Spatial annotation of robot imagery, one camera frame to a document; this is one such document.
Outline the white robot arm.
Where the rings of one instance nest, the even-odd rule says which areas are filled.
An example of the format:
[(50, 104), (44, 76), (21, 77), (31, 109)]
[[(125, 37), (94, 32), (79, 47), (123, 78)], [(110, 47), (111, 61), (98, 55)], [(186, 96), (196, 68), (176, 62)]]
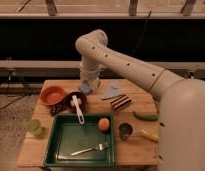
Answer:
[(76, 40), (85, 77), (103, 64), (160, 102), (158, 171), (205, 171), (205, 81), (185, 79), (111, 50), (107, 43), (102, 30)]

